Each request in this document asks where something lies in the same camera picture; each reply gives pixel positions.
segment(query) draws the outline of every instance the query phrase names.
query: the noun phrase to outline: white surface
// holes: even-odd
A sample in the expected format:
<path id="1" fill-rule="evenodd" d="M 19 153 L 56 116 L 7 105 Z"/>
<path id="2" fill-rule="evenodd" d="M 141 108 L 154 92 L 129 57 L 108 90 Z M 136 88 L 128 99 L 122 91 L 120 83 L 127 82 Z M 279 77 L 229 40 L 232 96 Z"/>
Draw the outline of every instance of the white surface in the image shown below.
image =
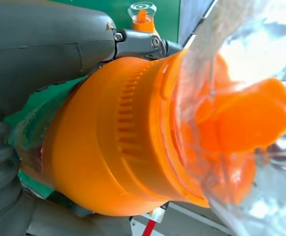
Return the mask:
<path id="1" fill-rule="evenodd" d="M 144 230 L 145 229 L 145 225 L 138 222 L 136 220 L 131 221 L 131 228 L 132 230 L 133 236 L 142 236 Z M 157 231 L 154 230 L 151 236 L 165 236 Z"/>
<path id="2" fill-rule="evenodd" d="M 216 222 L 214 222 L 212 220 L 210 220 L 210 219 L 208 219 L 206 217 L 204 217 L 204 216 L 202 216 L 202 215 L 199 215 L 199 214 L 196 214 L 195 212 L 193 212 L 193 211 L 190 211 L 190 210 L 188 210 L 188 209 L 185 209 L 184 207 L 181 207 L 181 206 L 178 206 L 177 204 L 175 204 L 175 203 L 169 203 L 169 207 L 171 207 L 172 209 L 175 209 L 175 210 L 177 210 L 178 212 L 181 212 L 181 213 L 183 213 L 184 215 L 187 215 L 187 216 L 190 216 L 191 218 L 193 218 L 195 220 L 198 220 L 198 221 L 200 221 L 202 223 L 204 223 L 206 225 L 209 225 L 209 226 L 211 226 L 212 228 L 215 228 L 215 229 L 217 229 L 217 230 L 219 230 L 219 231 L 221 231 L 221 232 L 224 232 L 226 234 L 228 234 L 228 235 L 231 235 L 232 233 L 223 226 L 223 225 L 220 225 L 218 223 L 216 223 Z"/>

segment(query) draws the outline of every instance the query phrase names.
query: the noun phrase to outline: orange cylindrical housing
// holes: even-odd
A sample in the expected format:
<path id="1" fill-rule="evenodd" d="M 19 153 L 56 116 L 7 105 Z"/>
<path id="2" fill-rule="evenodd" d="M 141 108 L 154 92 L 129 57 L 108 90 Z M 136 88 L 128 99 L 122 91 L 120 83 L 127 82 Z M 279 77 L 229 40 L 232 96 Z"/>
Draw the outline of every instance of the orange cylindrical housing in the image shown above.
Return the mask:
<path id="1" fill-rule="evenodd" d="M 285 132 L 286 89 L 275 78 L 233 81 L 218 54 L 213 71 L 202 65 L 199 83 L 184 71 L 184 54 L 114 60 L 42 104 L 13 132 L 22 170 L 106 215 L 142 214 L 170 200 L 208 207 L 203 192 L 239 203 L 255 179 L 255 150 Z"/>
<path id="2" fill-rule="evenodd" d="M 208 206 L 170 136 L 170 94 L 182 57 L 121 58 L 87 79 L 48 129 L 44 175 L 70 199 L 102 214 L 141 214 L 169 200 Z"/>

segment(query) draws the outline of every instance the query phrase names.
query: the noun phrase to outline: gray plastic housing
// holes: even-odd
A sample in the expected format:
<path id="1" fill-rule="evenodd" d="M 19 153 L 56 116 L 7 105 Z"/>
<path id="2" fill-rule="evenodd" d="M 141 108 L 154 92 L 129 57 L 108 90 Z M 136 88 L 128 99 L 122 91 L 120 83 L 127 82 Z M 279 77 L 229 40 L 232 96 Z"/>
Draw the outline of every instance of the gray plastic housing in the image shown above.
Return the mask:
<path id="1" fill-rule="evenodd" d="M 0 0 L 0 236 L 131 235 L 126 217 L 77 217 L 23 191 L 19 161 L 4 141 L 10 126 L 3 119 L 22 109 L 33 92 L 86 75 L 114 55 L 114 30 L 108 25 L 114 26 L 94 10 Z"/>

